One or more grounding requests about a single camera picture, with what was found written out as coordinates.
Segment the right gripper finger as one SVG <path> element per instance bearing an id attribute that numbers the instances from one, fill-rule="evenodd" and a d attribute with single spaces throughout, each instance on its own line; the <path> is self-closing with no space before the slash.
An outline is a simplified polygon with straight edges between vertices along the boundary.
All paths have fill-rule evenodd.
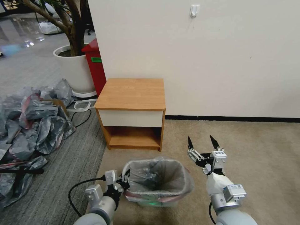
<path id="1" fill-rule="evenodd" d="M 221 147 L 220 147 L 219 143 L 217 142 L 217 140 L 216 140 L 212 135 L 210 135 L 210 139 L 211 139 L 213 148 L 214 148 L 216 151 L 224 151 L 224 148 L 221 148 Z"/>
<path id="2" fill-rule="evenodd" d="M 190 137 L 188 136 L 188 156 L 195 162 L 195 164 L 199 167 L 204 167 L 204 156 L 202 156 L 199 152 L 197 152 L 192 144 Z"/>

